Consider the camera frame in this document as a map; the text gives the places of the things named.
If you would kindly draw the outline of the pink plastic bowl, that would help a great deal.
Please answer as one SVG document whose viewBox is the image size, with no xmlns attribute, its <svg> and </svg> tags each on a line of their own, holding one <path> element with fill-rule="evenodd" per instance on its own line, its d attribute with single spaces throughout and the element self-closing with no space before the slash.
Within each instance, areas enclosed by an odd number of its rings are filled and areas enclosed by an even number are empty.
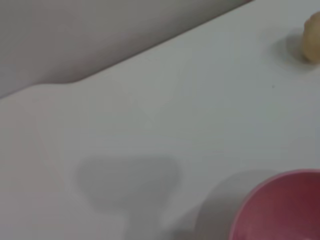
<svg viewBox="0 0 320 240">
<path fill-rule="evenodd" d="M 320 169 L 286 171 L 257 185 L 228 240 L 320 240 Z"/>
</svg>

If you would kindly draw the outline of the beige round bun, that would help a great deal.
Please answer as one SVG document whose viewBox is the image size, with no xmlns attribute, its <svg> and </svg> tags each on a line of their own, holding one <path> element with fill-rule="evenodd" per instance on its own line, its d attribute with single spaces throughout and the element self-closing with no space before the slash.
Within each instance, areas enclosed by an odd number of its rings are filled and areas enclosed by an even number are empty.
<svg viewBox="0 0 320 240">
<path fill-rule="evenodd" d="M 320 64 L 320 11 L 304 23 L 302 52 L 309 62 Z"/>
</svg>

